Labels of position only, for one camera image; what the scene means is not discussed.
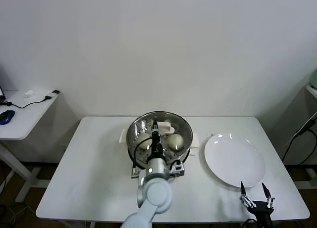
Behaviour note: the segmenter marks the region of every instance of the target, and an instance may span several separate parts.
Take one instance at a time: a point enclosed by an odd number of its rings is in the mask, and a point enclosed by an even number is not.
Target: table leg
[[[7,176],[7,182],[8,178],[10,179],[13,176],[14,172],[17,172],[26,181],[15,199],[16,202],[23,202],[27,193],[32,187],[48,187],[50,180],[39,180],[36,178],[37,174],[41,169],[40,167],[35,167],[33,168],[32,172],[30,172],[24,165],[21,164],[21,162],[18,159],[16,159],[8,151],[8,149],[5,147],[3,143],[0,143],[0,159],[2,159],[8,166],[12,168],[12,171]]]
[[[85,228],[83,224],[80,222],[75,222],[75,221],[59,221],[62,224],[64,224],[68,228]]]
[[[33,168],[32,175],[34,175],[36,177],[36,175],[38,175],[40,170],[41,170],[40,167]],[[23,187],[21,188],[19,194],[17,195],[15,202],[23,202],[26,195],[28,194],[30,188],[32,188],[32,187],[47,188],[49,183],[50,183],[50,180],[37,180],[36,183],[30,183],[30,182],[26,181],[24,183]]]
[[[317,189],[317,175],[313,169],[305,169],[307,174],[311,177],[310,181],[294,182],[297,189]]]
[[[0,145],[0,159],[17,172],[22,178],[31,183],[37,183],[37,178],[15,158],[4,146]]]

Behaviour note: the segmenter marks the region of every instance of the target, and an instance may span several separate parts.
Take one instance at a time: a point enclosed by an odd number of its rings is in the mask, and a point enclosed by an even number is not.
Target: plate rim
[[[265,164],[265,160],[264,160],[262,154],[259,152],[259,150],[257,149],[257,147],[256,147],[250,140],[248,140],[248,139],[246,139],[246,138],[244,138],[244,137],[242,137],[242,136],[240,136],[239,134],[236,134],[236,133],[218,133],[218,134],[214,134],[213,136],[211,136],[211,137],[207,140],[207,142],[206,142],[206,144],[205,144],[205,146],[204,146],[204,158],[205,158],[205,161],[206,161],[206,163],[207,163],[207,166],[208,166],[208,168],[211,170],[211,172],[212,172],[217,178],[219,178],[221,181],[223,181],[224,183],[226,183],[226,184],[228,184],[228,185],[230,185],[230,186],[233,186],[233,187],[240,187],[240,185],[233,185],[233,184],[231,184],[231,183],[225,181],[224,179],[220,178],[220,177],[211,169],[211,167],[209,166],[209,163],[208,163],[208,160],[207,160],[207,156],[206,156],[206,148],[207,148],[207,145],[208,145],[208,143],[211,141],[212,138],[215,138],[216,136],[218,136],[218,135],[220,135],[220,134],[222,134],[222,135],[232,134],[232,135],[234,135],[235,137],[237,137],[237,138],[239,138],[239,139],[241,139],[241,140],[247,140],[247,142],[248,142],[251,146],[254,147],[255,151],[258,153],[258,155],[260,156],[260,158],[261,158],[262,161],[263,161],[264,172],[263,172],[263,176],[262,176],[261,180],[260,180],[257,184],[254,184],[254,185],[245,185],[245,187],[246,187],[246,188],[254,187],[254,186],[260,184],[261,182],[263,182],[264,176],[265,176],[265,174],[266,174],[266,164]]]

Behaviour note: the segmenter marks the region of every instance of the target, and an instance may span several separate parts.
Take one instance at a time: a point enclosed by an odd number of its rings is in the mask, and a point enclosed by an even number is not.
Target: table
[[[11,101],[18,106],[25,106],[31,102],[41,101],[48,93],[50,93],[50,91],[41,91],[37,92],[37,95],[34,97],[26,98],[24,97],[23,91],[4,91],[6,101]],[[0,106],[0,113],[7,110],[15,111],[15,115],[10,123],[0,125],[0,159],[12,168],[12,171],[6,177],[7,183],[13,176],[14,172],[18,173],[26,181],[15,199],[16,202],[23,202],[31,187],[46,188],[50,181],[37,179],[36,175],[39,173],[41,168],[35,167],[32,172],[30,172],[9,152],[5,144],[1,141],[23,140],[26,138],[56,98],[57,97],[53,97],[52,99],[46,100],[42,103],[32,104],[24,109],[20,109],[15,106]],[[4,183],[0,186],[0,191],[2,191],[3,187]]]
[[[186,117],[199,137],[185,176],[171,182],[173,204],[155,223],[243,222],[253,215],[242,206],[238,188],[220,181],[208,169],[204,144],[211,134],[235,133],[249,139],[266,162],[264,183],[276,198],[274,221],[302,220],[310,212],[278,154],[254,117]],[[122,222],[138,210],[137,180],[132,162],[119,143],[122,129],[135,117],[85,117],[81,120],[36,210],[43,219]],[[247,189],[253,200],[266,200],[261,184]]]

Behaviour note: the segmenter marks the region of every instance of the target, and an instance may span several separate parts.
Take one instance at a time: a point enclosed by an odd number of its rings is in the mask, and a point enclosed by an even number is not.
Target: laptop
[[[2,91],[1,86],[0,86],[0,102],[3,102],[3,101],[5,101],[5,96],[4,96],[4,92]]]

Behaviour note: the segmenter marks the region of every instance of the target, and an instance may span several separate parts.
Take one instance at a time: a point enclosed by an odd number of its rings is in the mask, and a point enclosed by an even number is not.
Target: white wall
[[[58,161],[81,117],[151,110],[253,115],[279,144],[309,115],[316,12],[316,0],[0,0],[0,83],[63,93],[53,121],[10,146]]]

